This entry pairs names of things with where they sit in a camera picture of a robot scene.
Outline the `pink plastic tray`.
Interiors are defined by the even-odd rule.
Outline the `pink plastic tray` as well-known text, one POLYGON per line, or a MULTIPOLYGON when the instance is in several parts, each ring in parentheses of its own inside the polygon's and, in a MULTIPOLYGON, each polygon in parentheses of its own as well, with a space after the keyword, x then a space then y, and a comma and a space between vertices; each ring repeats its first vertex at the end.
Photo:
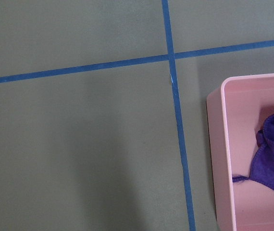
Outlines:
POLYGON ((274 231, 274 191, 247 176, 256 133, 274 114, 274 74, 230 77, 207 96, 218 226, 223 231, 274 231))

